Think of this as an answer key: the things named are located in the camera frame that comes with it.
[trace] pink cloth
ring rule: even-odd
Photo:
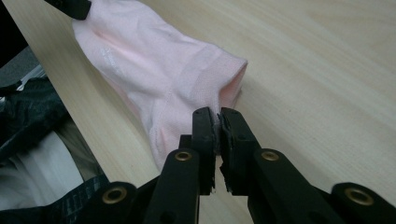
[[[233,107],[247,61],[183,35],[152,9],[132,0],[92,0],[76,40],[148,134],[160,169],[192,112]]]

